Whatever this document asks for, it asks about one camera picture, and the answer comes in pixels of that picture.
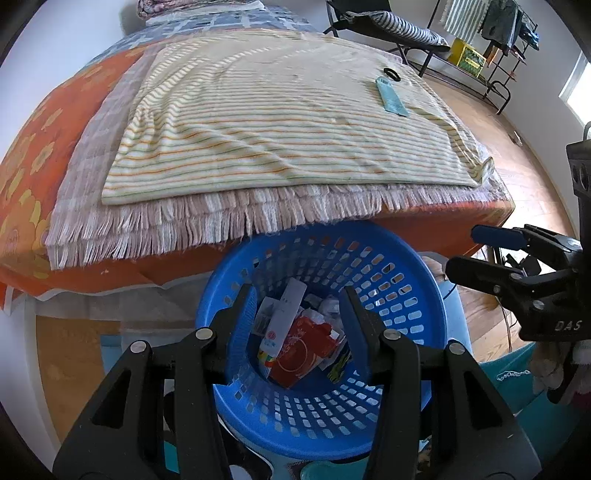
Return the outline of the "right gloved hand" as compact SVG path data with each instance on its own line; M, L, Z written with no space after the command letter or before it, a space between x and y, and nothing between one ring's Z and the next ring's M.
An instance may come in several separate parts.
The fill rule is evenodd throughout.
M590 341L537 342L529 363L534 391L546 391L555 404L590 395Z

